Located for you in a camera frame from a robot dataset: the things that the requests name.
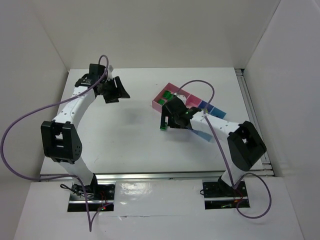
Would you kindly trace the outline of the green lego plate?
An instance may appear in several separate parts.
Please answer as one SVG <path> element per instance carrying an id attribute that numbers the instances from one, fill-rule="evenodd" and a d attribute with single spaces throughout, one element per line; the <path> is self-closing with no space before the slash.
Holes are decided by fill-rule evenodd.
<path id="1" fill-rule="evenodd" d="M 163 99 L 160 99 L 160 100 L 158 101 L 158 103 L 159 103 L 160 105 L 163 105 L 163 104 L 165 103 L 165 101 L 164 101 Z"/>

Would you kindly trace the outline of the green curved lego top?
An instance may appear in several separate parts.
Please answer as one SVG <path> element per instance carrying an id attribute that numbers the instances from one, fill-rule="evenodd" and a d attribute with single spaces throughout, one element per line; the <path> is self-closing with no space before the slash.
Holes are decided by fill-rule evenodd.
<path id="1" fill-rule="evenodd" d="M 164 126 L 161 126 L 161 127 L 160 127 L 160 130 L 161 130 L 161 131 L 166 131 L 167 128 L 168 128 L 168 126 L 167 126 L 167 125 L 164 125 Z"/>

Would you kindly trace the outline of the green stepped lego block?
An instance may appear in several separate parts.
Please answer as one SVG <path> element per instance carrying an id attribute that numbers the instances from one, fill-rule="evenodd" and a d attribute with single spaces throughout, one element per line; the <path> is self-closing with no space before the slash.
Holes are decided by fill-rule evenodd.
<path id="1" fill-rule="evenodd" d="M 166 90 L 163 93 L 162 98 L 165 99 L 166 101 L 169 101 L 173 96 L 174 95 L 170 91 Z"/>

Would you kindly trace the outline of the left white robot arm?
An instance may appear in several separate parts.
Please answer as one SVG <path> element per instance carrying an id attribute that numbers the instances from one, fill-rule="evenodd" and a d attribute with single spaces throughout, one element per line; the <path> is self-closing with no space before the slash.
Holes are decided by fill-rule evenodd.
<path id="1" fill-rule="evenodd" d="M 77 195 L 96 195 L 102 190 L 96 175 L 82 159 L 83 145 L 77 132 L 82 117 L 98 96 L 107 104 L 130 98 L 112 71 L 111 66 L 91 63 L 89 72 L 75 83 L 71 100 L 52 121 L 44 121 L 40 127 L 45 156 L 72 176 L 72 190 Z"/>

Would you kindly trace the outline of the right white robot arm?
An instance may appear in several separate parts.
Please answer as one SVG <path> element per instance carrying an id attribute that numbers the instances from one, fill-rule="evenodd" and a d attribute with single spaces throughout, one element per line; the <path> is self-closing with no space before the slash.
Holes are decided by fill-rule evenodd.
<path id="1" fill-rule="evenodd" d="M 204 108 L 187 107 L 174 95 L 161 108 L 160 128 L 187 129 L 210 136 L 218 145 L 226 171 L 215 184 L 216 195 L 231 197 L 242 177 L 267 151 L 257 129 L 250 121 L 231 122 L 207 114 Z"/>

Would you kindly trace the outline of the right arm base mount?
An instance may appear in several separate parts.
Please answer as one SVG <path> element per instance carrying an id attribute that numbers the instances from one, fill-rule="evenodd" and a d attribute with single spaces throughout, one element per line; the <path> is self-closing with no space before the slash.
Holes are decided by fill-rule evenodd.
<path id="1" fill-rule="evenodd" d="M 246 184 L 242 181 L 236 190 L 232 187 L 222 190 L 217 181 L 203 182 L 199 193 L 204 197 L 206 210 L 250 208 Z"/>

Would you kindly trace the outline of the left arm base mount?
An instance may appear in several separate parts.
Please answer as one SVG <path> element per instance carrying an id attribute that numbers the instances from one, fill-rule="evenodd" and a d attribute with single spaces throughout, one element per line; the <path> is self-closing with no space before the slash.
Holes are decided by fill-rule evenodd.
<path id="1" fill-rule="evenodd" d="M 81 186 L 73 184 L 67 187 L 63 184 L 61 188 L 70 190 L 67 211 L 70 213 L 85 212 L 86 202 L 85 195 Z M 113 212 L 115 199 L 115 184 L 99 184 L 96 193 L 87 191 L 88 209 L 90 212 Z"/>

